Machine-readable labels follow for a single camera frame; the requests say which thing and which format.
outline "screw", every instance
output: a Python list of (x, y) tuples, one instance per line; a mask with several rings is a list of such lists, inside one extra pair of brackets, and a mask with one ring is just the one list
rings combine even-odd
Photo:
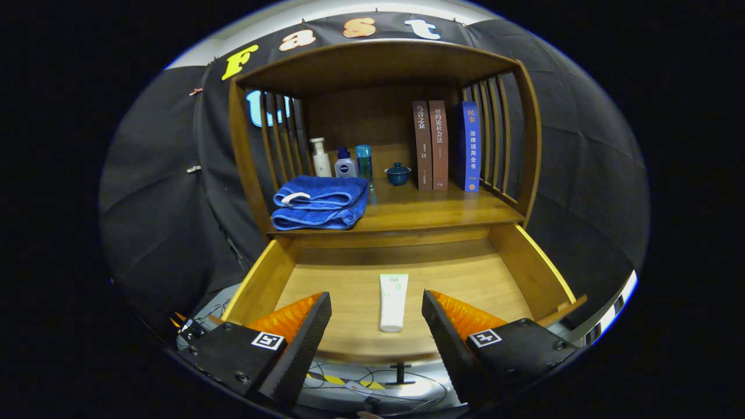
[(237, 371), (235, 373), (235, 379), (242, 382), (243, 384), (248, 384), (248, 376), (246, 374), (243, 374), (240, 371)]

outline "book spine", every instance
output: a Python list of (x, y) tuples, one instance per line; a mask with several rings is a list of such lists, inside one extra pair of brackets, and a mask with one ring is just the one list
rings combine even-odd
[(432, 143), (427, 101), (412, 102), (416, 137), (416, 179), (420, 191), (432, 190)]
[(463, 142), (466, 167), (463, 190), (478, 192), (478, 179), (481, 173), (481, 132), (476, 102), (463, 102)]
[(429, 101), (432, 131), (432, 189), (448, 190), (448, 122), (444, 101)]

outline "brown book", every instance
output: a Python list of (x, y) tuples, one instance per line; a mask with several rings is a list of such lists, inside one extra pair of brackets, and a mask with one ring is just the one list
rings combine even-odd
[(432, 190), (432, 141), (429, 133), (427, 101), (411, 102), (416, 134), (416, 180), (420, 191)]
[(448, 190), (448, 122), (444, 101), (429, 101), (432, 131), (432, 189)]

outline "drawer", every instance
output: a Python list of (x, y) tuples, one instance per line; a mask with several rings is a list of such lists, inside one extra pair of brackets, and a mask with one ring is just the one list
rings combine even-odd
[[(404, 328), (380, 325), (380, 274), (408, 274)], [(317, 292), (329, 292), (332, 316), (317, 355), (348, 362), (439, 358), (422, 317), (433, 289), (505, 321), (543, 326), (582, 304), (517, 224), (416, 233), (273, 239), (231, 299), (222, 320), (248, 324)]]

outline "white lotion bottle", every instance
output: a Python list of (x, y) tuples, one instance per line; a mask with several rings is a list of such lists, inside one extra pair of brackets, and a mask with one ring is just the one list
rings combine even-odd
[(380, 275), (380, 330), (400, 332), (404, 328), (408, 274)]
[(337, 148), (337, 159), (334, 164), (334, 173), (336, 177), (357, 177), (357, 162), (349, 156), (346, 147)]
[(323, 150), (323, 137), (311, 138), (311, 143), (316, 151), (313, 153), (313, 167), (316, 169), (316, 176), (331, 177), (331, 162), (329, 154)]

